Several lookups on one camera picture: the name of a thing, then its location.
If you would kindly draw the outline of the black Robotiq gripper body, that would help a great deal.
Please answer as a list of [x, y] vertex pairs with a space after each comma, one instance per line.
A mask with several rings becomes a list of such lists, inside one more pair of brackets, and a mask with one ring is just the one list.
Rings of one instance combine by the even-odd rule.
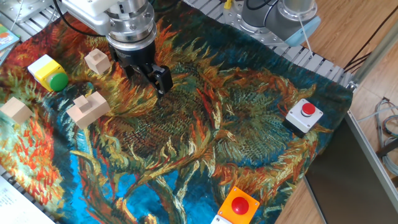
[[138, 43], [123, 43], [108, 39], [111, 58], [120, 64], [122, 68], [137, 66], [141, 70], [153, 70], [155, 64], [155, 41], [145, 47]]

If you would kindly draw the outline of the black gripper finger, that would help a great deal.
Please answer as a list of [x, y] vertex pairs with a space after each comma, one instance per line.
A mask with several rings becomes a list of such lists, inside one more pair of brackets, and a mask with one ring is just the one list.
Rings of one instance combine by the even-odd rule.
[[155, 79], [152, 77], [154, 69], [150, 64], [128, 65], [124, 72], [131, 84], [150, 84], [155, 85]]
[[155, 88], [158, 99], [162, 98], [173, 87], [172, 76], [169, 67], [165, 65], [151, 65], [152, 71], [146, 75], [149, 83]]

